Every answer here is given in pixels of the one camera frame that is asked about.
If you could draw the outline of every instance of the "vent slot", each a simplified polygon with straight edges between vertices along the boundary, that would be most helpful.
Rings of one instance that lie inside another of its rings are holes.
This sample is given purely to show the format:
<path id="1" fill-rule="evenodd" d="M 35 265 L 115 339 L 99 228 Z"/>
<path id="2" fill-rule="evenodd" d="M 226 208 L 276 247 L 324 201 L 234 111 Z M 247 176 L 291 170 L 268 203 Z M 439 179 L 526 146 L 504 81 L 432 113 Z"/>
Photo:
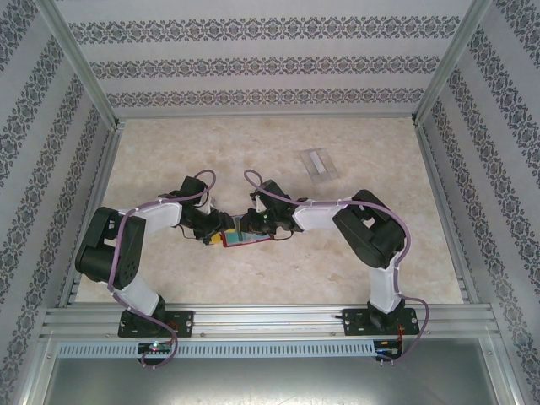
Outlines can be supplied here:
<path id="1" fill-rule="evenodd" d="M 128 359 L 137 357 L 137 342 L 62 343 L 59 359 Z M 176 357 L 183 359 L 253 359 L 294 357 L 375 356 L 372 340 L 312 342 L 193 342 L 180 341 Z M 148 354 L 165 358 L 165 354 Z"/>

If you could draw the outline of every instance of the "metal panel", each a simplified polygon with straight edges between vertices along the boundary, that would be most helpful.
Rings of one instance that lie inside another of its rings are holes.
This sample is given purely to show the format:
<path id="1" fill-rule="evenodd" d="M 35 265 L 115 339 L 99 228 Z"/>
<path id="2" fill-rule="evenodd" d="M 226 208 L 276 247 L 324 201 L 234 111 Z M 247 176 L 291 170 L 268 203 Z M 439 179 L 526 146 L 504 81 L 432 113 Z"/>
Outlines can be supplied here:
<path id="1" fill-rule="evenodd" d="M 194 311 L 192 340 L 324 340 L 344 338 L 342 321 L 336 316 L 343 308 L 365 305 L 168 305 L 173 311 Z M 418 321 L 425 317 L 423 306 L 412 305 Z M 499 328 L 490 305 L 431 305 L 425 338 L 485 338 Z M 116 337 L 122 308 L 114 305 L 75 304 L 50 309 L 40 339 L 57 341 L 110 341 Z"/>
<path id="2" fill-rule="evenodd" d="M 138 343 L 61 343 L 59 359 L 132 359 Z M 149 354 L 165 358 L 165 354 Z M 348 339 L 316 342 L 180 342 L 175 357 L 183 359 L 269 359 L 300 357 L 375 356 L 372 340 Z"/>
<path id="3" fill-rule="evenodd" d="M 47 404 L 497 403 L 476 339 L 427 340 L 407 361 L 175 359 L 143 370 L 134 359 L 58 359 Z"/>
<path id="4" fill-rule="evenodd" d="M 18 392 L 19 395 L 13 403 L 19 405 L 44 403 L 57 361 L 57 353 L 58 343 L 52 341 L 37 343 L 34 357 L 26 371 L 22 390 Z"/>
<path id="5" fill-rule="evenodd" d="M 499 403 L 524 405 L 502 338 L 486 337 L 478 341 Z"/>

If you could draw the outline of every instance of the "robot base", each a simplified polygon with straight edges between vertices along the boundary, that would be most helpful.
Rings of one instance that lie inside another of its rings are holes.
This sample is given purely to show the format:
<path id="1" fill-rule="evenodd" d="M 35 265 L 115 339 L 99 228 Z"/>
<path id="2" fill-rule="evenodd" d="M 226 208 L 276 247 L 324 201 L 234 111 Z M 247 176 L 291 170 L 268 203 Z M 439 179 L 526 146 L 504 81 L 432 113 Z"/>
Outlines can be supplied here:
<path id="1" fill-rule="evenodd" d="M 413 308 L 403 308 L 403 302 L 397 308 L 384 314 L 376 308 L 350 308 L 342 311 L 343 328 L 345 336 L 388 336 L 399 335 L 399 327 L 402 335 L 418 335 L 420 332 L 416 311 Z"/>
<path id="2" fill-rule="evenodd" d="M 192 310 L 166 310 L 162 321 L 172 327 L 179 338 L 190 338 L 193 330 Z M 118 326 L 119 338 L 170 338 L 163 327 L 125 310 Z"/>

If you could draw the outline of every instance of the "white panel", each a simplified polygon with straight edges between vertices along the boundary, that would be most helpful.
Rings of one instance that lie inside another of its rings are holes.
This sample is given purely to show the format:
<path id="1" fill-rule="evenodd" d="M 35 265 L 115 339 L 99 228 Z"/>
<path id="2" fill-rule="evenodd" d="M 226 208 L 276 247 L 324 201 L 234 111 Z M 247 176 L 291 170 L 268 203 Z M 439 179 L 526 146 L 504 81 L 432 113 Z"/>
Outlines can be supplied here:
<path id="1" fill-rule="evenodd" d="M 69 66 L 69 62 L 64 59 L 58 68 L 57 74 L 51 81 L 50 90 L 45 94 L 41 107 L 35 114 L 34 121 L 30 124 L 26 139 L 22 141 L 22 145 L 18 149 L 19 154 L 13 160 L 13 166 L 9 168 L 8 177 L 3 180 L 2 195 L 5 199 L 3 204 L 0 204 L 0 230 L 7 232 L 11 228 L 11 221 L 14 219 L 15 211 L 20 205 L 21 197 L 24 197 L 24 189 L 29 186 L 32 170 L 34 170 L 36 161 L 40 158 L 43 144 L 47 140 L 52 123 L 57 118 L 58 108 L 66 95 L 69 79 L 72 76 L 73 70 Z M 80 132 L 75 133 L 74 139 L 70 139 L 69 136 L 66 137 L 67 145 L 72 144 L 73 150 L 77 145 L 78 134 Z"/>
<path id="2" fill-rule="evenodd" d="M 31 285 L 32 271 L 36 268 L 36 263 L 39 263 L 41 248 L 43 247 L 43 241 L 46 240 L 46 233 L 51 228 L 51 219 L 57 210 L 57 204 L 59 203 L 59 197 L 65 187 L 66 174 L 69 171 L 70 164 L 74 160 L 75 151 L 78 147 L 78 143 L 83 132 L 84 123 L 88 117 L 91 102 L 87 95 L 84 95 L 78 106 L 77 112 L 73 117 L 73 124 L 71 125 L 69 132 L 66 136 L 66 141 L 62 146 L 62 152 L 58 156 L 57 163 L 54 170 L 50 171 L 51 179 L 49 180 L 48 187 L 43 192 L 41 204 L 38 207 L 38 211 L 35 214 L 35 221 L 31 228 L 26 230 L 27 241 L 22 249 L 22 254 L 19 257 L 18 270 L 25 269 L 26 271 L 17 271 L 14 274 L 14 278 L 10 282 L 10 293 L 26 291 Z M 35 166 L 35 161 L 28 164 L 32 169 Z M 19 179 L 24 179 L 24 186 L 28 186 L 30 178 L 22 174 L 19 175 Z M 6 232 L 12 226 L 2 228 Z M 20 300 L 19 293 L 9 294 L 6 299 L 5 305 L 11 305 L 15 300 Z"/>
<path id="3" fill-rule="evenodd" d="M 538 77 L 538 69 L 534 66 L 534 61 L 532 59 L 523 61 L 522 58 L 516 57 L 516 49 L 523 47 L 523 44 L 516 38 L 513 29 L 506 23 L 494 4 L 486 13 L 480 27 L 503 63 L 503 69 L 509 73 L 520 73 L 519 78 L 513 78 L 514 86 L 517 87 L 519 96 L 523 98 L 522 104 L 527 104 L 529 107 L 528 113 L 533 114 L 537 122 L 540 121 L 540 101 L 538 100 L 540 80 L 535 79 Z"/>
<path id="4" fill-rule="evenodd" d="M 219 57 L 346 57 L 346 56 L 438 56 L 450 45 L 448 38 L 384 38 L 260 40 L 248 46 L 243 40 L 143 42 L 81 45 L 91 62 L 163 59 L 215 59 Z"/>
<path id="5" fill-rule="evenodd" d="M 204 91 L 256 89 L 425 88 L 428 74 L 324 74 L 279 76 L 213 76 L 101 80 L 107 93 L 138 91 Z"/>
<path id="6" fill-rule="evenodd" d="M 101 0 L 57 2 L 69 22 L 168 19 L 458 15 L 471 0 Z"/>
<path id="7" fill-rule="evenodd" d="M 20 97 L 20 92 L 24 90 L 28 77 L 32 74 L 40 54 L 43 52 L 47 41 L 51 38 L 44 32 L 47 27 L 43 18 L 38 15 L 29 28 L 30 35 L 25 35 L 20 41 L 17 50 L 10 57 L 9 63 L 3 71 L 0 71 L 0 122 L 11 114 L 14 102 Z"/>
<path id="8" fill-rule="evenodd" d="M 527 216 L 540 226 L 540 220 L 538 220 L 540 218 L 540 211 L 538 210 L 540 189 L 531 186 L 534 184 L 531 175 L 532 169 L 528 167 L 526 158 L 522 157 L 522 148 L 517 145 L 516 138 L 512 136 L 505 116 L 499 112 L 499 103 L 492 96 L 488 84 L 483 81 L 482 72 L 474 62 L 469 51 L 463 52 L 460 63 L 457 66 L 462 71 L 462 76 L 468 83 L 471 96 L 474 98 L 478 110 L 484 119 L 484 125 L 488 128 L 490 139 L 496 145 L 501 145 L 498 147 L 498 157 L 504 162 L 508 162 L 505 165 L 505 170 L 506 174 L 511 179 L 514 179 L 512 181 L 512 189 L 516 191 L 517 196 L 530 196 L 529 198 L 520 199 L 521 207 L 526 210 Z M 451 91 L 447 87 L 445 88 L 445 96 L 452 103 L 455 102 Z"/>
<path id="9" fill-rule="evenodd" d="M 125 118 L 158 118 L 170 116 L 220 115 L 288 115 L 288 114 L 370 114 L 370 116 L 408 116 L 418 103 L 384 104 L 325 104 L 325 105 L 209 105 L 197 107 L 133 107 L 116 108 L 118 116 Z"/>

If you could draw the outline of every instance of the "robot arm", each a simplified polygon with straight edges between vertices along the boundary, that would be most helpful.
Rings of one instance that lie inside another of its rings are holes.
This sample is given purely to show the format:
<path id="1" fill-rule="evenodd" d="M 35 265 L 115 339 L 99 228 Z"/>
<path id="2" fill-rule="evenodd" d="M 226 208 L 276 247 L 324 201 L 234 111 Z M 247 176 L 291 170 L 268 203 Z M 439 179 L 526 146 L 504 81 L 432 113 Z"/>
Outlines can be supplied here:
<path id="1" fill-rule="evenodd" d="M 234 228 L 232 218 L 215 209 L 208 194 L 203 204 L 200 204 L 201 198 L 187 202 L 170 200 L 189 197 L 207 188 L 204 182 L 186 177 L 180 190 L 159 196 L 159 203 L 140 208 L 127 219 L 112 286 L 114 294 L 129 308 L 158 321 L 165 316 L 165 301 L 138 275 L 145 235 L 182 225 L 192 229 L 196 239 L 208 244 L 213 235 Z M 75 260 L 75 268 L 92 281 L 108 283 L 115 251 L 113 243 L 122 217 L 128 211 L 101 207 L 95 212 Z"/>
<path id="2" fill-rule="evenodd" d="M 288 198 L 274 181 L 262 183 L 262 189 Z M 383 327 L 392 323 L 403 307 L 395 289 L 396 260 L 405 246 L 405 234 L 390 215 L 359 205 L 314 205 L 300 199 L 303 205 L 279 201 L 255 191 L 251 199 L 256 208 L 241 219 L 242 231 L 275 235 L 277 227 L 291 232 L 336 230 L 345 237 L 356 256 L 370 267 L 370 301 L 373 322 Z M 347 200 L 386 206 L 371 192 L 359 191 Z"/>

